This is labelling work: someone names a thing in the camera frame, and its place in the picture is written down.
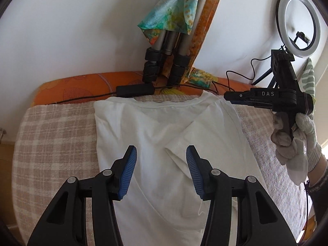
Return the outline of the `dark sleeved right forearm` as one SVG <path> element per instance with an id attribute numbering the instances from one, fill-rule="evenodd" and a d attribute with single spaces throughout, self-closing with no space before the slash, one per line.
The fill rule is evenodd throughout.
<path id="1" fill-rule="evenodd" d="M 327 212 L 327 159 L 323 155 L 308 178 L 307 190 L 312 199 L 317 224 L 320 224 Z"/>

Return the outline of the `white gloved right hand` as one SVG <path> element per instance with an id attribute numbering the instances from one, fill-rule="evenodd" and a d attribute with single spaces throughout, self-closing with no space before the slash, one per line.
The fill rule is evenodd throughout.
<path id="1" fill-rule="evenodd" d="M 276 146 L 276 158 L 287 169 L 291 181 L 299 186 L 306 179 L 314 186 L 327 169 L 327 159 L 316 136 L 314 121 L 307 115 L 296 114 L 293 138 L 283 131 L 281 114 L 273 116 L 271 141 Z"/>

